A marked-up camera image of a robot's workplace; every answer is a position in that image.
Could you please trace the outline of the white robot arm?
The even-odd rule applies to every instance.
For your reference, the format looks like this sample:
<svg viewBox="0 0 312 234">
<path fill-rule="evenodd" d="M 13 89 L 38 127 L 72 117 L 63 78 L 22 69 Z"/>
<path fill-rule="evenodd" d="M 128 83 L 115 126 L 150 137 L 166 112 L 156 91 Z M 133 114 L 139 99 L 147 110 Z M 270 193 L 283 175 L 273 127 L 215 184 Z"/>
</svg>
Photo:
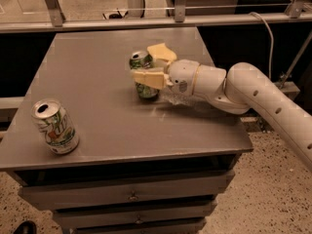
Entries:
<svg viewBox="0 0 312 234">
<path fill-rule="evenodd" d="M 255 66 L 239 62 L 225 70 L 181 59 L 168 68 L 134 69 L 134 80 L 175 95 L 202 98 L 232 114 L 255 110 L 312 171 L 312 116 Z"/>
</svg>

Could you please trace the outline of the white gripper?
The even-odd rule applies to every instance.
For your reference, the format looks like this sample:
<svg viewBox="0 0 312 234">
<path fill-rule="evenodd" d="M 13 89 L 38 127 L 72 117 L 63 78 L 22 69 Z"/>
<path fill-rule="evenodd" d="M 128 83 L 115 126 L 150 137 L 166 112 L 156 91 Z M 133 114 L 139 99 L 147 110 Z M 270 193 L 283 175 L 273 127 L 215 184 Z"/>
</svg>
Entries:
<svg viewBox="0 0 312 234">
<path fill-rule="evenodd" d="M 153 89 L 163 90 L 170 86 L 174 94 L 191 96 L 193 80 L 200 63 L 194 60 L 181 59 L 177 61 L 155 58 L 149 69 L 132 69 L 133 79 L 142 85 Z M 169 75 L 164 68 L 169 66 Z"/>
</svg>

